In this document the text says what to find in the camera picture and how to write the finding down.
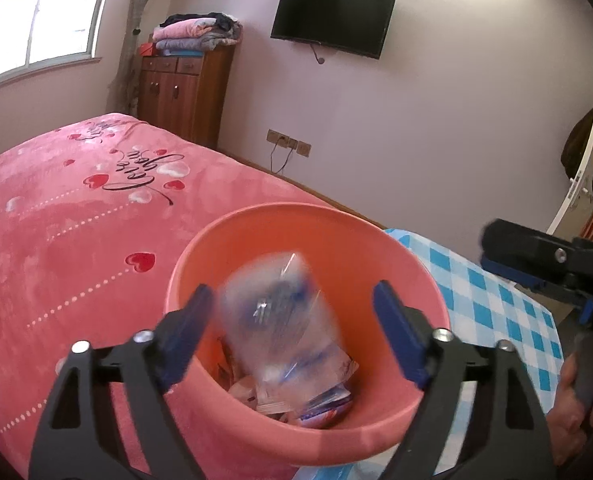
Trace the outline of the person right hand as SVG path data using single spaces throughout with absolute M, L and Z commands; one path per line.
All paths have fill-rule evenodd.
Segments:
M 571 457 L 579 455 L 589 440 L 582 428 L 586 410 L 574 391 L 578 372 L 577 355 L 572 353 L 563 362 L 555 404 L 546 416 L 551 435 L 551 452 L 556 466 L 561 466 Z

